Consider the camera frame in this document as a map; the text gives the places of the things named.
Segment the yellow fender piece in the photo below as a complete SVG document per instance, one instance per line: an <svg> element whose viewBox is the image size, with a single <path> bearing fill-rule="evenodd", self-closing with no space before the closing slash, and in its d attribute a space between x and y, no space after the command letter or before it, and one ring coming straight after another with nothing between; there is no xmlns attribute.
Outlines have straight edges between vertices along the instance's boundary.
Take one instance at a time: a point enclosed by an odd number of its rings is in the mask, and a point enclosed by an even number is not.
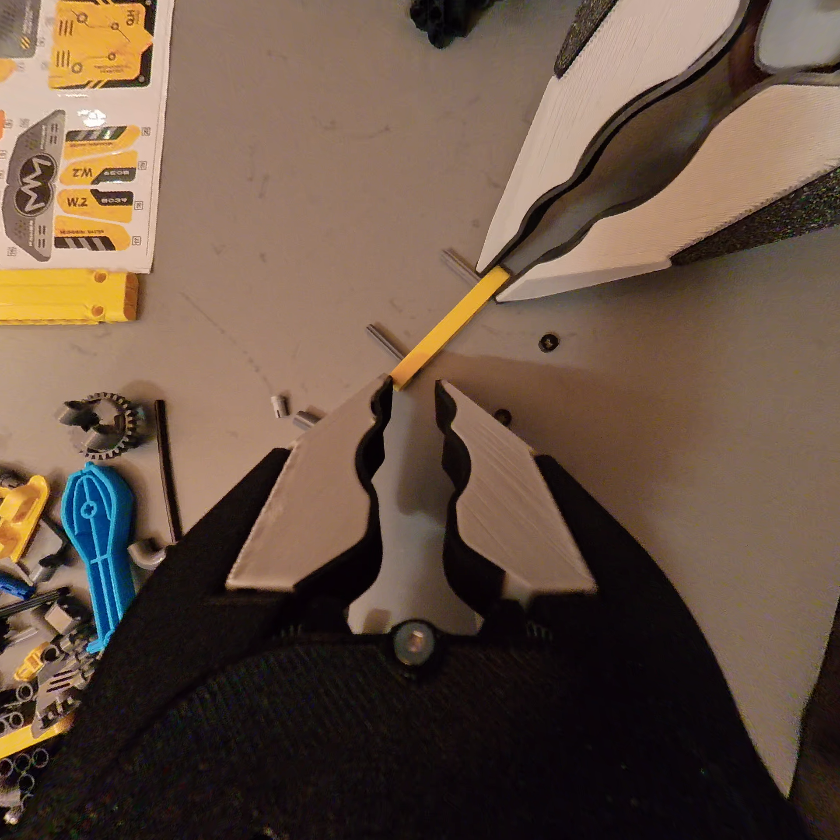
<svg viewBox="0 0 840 840"><path fill-rule="evenodd" d="M33 475L22 485L1 488L1 559L24 556L49 498L49 483Z"/></svg>

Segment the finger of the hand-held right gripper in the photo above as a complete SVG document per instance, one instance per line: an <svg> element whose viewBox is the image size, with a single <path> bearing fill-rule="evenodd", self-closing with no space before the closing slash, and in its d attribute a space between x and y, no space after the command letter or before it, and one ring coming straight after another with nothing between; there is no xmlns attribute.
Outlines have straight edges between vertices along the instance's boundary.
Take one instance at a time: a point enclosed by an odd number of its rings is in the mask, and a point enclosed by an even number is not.
<svg viewBox="0 0 840 840"><path fill-rule="evenodd" d="M838 224L837 16L575 16L496 210L498 302Z"/></svg>
<svg viewBox="0 0 840 840"><path fill-rule="evenodd" d="M749 2L584 3L594 28L562 50L490 222L482 275L523 237L541 206L572 188L612 134L715 59Z"/></svg>

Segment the yellow rectangular panel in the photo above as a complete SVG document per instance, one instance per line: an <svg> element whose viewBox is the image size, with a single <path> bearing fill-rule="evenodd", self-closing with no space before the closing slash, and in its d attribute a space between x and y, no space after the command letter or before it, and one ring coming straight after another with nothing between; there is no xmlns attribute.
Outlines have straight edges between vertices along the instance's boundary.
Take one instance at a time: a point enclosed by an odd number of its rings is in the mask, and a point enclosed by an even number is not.
<svg viewBox="0 0 840 840"><path fill-rule="evenodd" d="M106 269L2 269L3 326L133 322L140 280Z"/></svg>

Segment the yellow sticker sheet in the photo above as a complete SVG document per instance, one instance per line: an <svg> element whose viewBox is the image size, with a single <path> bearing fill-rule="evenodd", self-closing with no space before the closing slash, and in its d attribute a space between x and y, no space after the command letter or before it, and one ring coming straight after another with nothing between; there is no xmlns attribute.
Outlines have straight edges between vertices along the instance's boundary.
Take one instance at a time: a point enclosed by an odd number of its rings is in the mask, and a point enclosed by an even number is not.
<svg viewBox="0 0 840 840"><path fill-rule="evenodd" d="M152 268L173 1L1 2L1 267Z"/></svg>

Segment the black bevel gear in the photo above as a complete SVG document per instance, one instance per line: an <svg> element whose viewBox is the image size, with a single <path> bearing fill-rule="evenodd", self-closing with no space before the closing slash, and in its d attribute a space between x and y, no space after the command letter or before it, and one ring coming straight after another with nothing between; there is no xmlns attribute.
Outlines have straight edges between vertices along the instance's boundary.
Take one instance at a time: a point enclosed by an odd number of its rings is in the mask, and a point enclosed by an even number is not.
<svg viewBox="0 0 840 840"><path fill-rule="evenodd" d="M68 430L73 448L87 461L107 461L144 444L150 421L144 407L114 392L95 392L63 402L56 420Z"/></svg>

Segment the yellow toy vehicle model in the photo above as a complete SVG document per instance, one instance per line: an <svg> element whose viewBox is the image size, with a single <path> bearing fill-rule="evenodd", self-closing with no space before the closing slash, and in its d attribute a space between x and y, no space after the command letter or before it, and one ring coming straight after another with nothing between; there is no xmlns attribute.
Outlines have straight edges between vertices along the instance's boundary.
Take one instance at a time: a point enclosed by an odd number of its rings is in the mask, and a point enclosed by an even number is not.
<svg viewBox="0 0 840 840"><path fill-rule="evenodd" d="M436 49L466 37L496 1L412 1L408 13L415 27L424 32Z"/></svg>

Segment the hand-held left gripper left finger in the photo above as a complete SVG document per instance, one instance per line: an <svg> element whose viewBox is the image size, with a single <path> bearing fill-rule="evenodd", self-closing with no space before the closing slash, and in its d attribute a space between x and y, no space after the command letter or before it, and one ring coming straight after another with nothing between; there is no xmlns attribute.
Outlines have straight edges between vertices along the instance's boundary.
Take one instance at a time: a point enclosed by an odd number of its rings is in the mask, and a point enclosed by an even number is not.
<svg viewBox="0 0 840 840"><path fill-rule="evenodd" d="M229 591L366 592L382 567L372 478L384 461L383 374L303 433L226 579Z"/></svg>

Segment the yellow thin beam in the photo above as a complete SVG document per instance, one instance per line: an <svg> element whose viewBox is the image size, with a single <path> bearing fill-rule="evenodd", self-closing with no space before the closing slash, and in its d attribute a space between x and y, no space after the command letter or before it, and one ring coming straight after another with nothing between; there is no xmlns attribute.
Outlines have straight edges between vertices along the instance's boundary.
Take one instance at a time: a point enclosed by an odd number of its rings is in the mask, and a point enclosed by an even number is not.
<svg viewBox="0 0 840 840"><path fill-rule="evenodd" d="M497 266L479 279L443 318L414 346L390 373L393 389L407 388L414 377L483 309L511 279Z"/></svg>

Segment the blue plastic separator tool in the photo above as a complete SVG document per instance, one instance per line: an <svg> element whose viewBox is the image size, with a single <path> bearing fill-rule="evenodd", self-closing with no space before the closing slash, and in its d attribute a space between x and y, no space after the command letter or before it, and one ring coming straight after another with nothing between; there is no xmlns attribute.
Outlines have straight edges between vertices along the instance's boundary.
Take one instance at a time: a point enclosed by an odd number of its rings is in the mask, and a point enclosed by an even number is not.
<svg viewBox="0 0 840 840"><path fill-rule="evenodd" d="M87 463L67 479L60 503L63 528L87 573L97 636L87 651L100 655L136 594L129 545L134 496L111 467Z"/></svg>

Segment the thick black rod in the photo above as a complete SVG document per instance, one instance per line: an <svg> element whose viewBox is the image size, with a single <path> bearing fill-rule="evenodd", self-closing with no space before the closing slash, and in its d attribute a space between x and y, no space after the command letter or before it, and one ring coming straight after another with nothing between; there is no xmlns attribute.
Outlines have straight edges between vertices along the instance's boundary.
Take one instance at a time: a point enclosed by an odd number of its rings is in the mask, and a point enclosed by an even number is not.
<svg viewBox="0 0 840 840"><path fill-rule="evenodd" d="M154 431L159 456L159 470L161 475L164 509L168 528L173 543L178 543L183 537L182 517L175 489L175 478L172 463L171 436L163 399L155 399Z"/></svg>

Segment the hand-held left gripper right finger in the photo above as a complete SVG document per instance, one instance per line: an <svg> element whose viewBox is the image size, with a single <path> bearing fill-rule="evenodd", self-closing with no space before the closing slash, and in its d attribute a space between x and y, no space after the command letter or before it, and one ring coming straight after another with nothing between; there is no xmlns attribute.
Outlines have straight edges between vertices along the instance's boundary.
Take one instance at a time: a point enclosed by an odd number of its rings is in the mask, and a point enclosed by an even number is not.
<svg viewBox="0 0 840 840"><path fill-rule="evenodd" d="M533 449L447 380L435 384L447 506L444 573L477 614L499 602L592 595L595 578Z"/></svg>

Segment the pile of small building pieces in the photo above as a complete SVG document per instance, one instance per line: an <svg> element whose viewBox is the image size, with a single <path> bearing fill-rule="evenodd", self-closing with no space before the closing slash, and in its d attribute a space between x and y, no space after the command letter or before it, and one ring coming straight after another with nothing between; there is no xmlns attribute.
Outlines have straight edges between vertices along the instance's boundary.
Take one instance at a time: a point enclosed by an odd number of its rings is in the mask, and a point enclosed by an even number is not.
<svg viewBox="0 0 840 840"><path fill-rule="evenodd" d="M72 726L95 658L91 610L68 586L2 604L2 837L21 821Z"/></svg>

